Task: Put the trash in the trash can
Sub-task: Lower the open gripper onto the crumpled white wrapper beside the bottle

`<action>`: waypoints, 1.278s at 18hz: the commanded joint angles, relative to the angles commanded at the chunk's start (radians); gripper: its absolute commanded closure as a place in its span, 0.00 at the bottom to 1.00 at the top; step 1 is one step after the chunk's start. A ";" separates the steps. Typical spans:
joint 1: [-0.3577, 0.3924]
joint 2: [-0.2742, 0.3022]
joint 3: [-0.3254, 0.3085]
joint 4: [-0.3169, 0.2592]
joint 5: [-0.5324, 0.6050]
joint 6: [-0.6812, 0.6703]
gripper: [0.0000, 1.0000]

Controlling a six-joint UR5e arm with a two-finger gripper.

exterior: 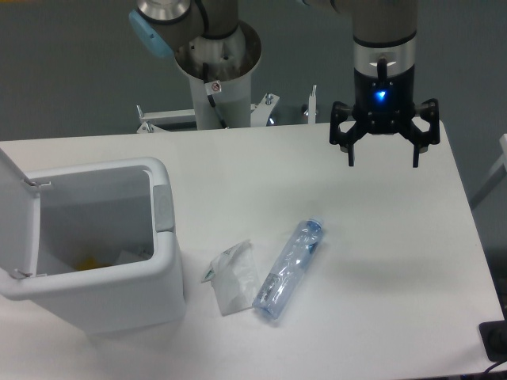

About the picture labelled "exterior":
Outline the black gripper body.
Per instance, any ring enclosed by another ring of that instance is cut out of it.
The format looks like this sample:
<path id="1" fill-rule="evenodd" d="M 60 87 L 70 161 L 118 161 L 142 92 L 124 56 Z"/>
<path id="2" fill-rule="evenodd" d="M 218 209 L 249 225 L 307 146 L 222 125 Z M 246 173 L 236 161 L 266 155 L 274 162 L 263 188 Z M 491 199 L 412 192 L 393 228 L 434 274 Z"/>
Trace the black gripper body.
<path id="1" fill-rule="evenodd" d="M 354 72 L 355 104 L 352 136 L 415 136 L 414 68 L 378 78 Z"/>

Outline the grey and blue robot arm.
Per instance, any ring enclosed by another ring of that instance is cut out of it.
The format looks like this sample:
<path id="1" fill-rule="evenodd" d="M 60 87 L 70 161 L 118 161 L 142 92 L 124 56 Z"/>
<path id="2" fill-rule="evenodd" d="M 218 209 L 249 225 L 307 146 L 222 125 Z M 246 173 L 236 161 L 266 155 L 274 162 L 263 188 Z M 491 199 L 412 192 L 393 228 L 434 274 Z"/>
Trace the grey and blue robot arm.
<path id="1" fill-rule="evenodd" d="M 355 101 L 330 112 L 329 141 L 349 157 L 365 135 L 401 135 L 414 154 L 440 142 L 438 102 L 415 104 L 415 1 L 320 1 L 352 18 Z M 261 59 L 257 32 L 236 1 L 139 1 L 128 19 L 143 45 L 173 56 L 192 86 L 200 129 L 250 125 L 250 78 Z"/>

